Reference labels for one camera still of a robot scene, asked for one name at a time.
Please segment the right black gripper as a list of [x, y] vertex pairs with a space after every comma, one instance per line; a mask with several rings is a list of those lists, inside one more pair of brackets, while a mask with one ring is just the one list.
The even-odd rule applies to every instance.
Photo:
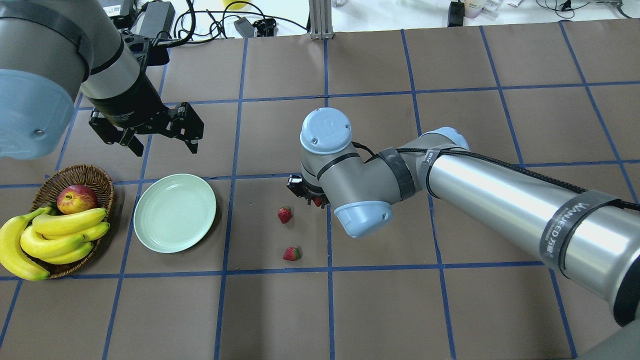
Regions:
[[322, 187], [311, 184], [301, 175], [290, 174], [286, 182], [286, 187], [297, 196], [297, 198], [305, 199], [308, 205], [314, 205], [313, 198], [322, 198], [323, 206], [319, 208], [325, 208], [330, 203]]

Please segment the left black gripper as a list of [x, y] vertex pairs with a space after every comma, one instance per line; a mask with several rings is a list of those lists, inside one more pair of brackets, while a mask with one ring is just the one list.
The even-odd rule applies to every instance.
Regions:
[[133, 84], [119, 95], [108, 98], [89, 97], [94, 111], [89, 125], [106, 144], [120, 144], [142, 157], [144, 145], [135, 136], [158, 134], [178, 139], [192, 154], [198, 153], [204, 136], [204, 122], [188, 102], [176, 108], [163, 104], [157, 90], [146, 75], [138, 75]]

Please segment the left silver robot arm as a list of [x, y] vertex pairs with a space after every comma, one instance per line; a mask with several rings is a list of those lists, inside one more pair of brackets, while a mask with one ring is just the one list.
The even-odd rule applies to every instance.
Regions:
[[3, 0], [0, 155], [31, 160], [57, 148], [79, 93], [89, 125], [107, 145], [144, 152], [138, 135], [183, 142], [196, 154], [204, 122], [192, 105], [163, 104], [146, 75], [188, 39], [119, 31], [96, 0]]

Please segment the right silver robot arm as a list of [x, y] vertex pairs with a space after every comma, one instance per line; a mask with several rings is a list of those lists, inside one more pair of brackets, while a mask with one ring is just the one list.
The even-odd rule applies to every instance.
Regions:
[[299, 133], [301, 175], [286, 185], [310, 205], [330, 205], [348, 236], [381, 229], [394, 204], [425, 191], [608, 302], [619, 326], [639, 319], [637, 203], [471, 152], [452, 127], [367, 161], [352, 135], [342, 111], [309, 112]]

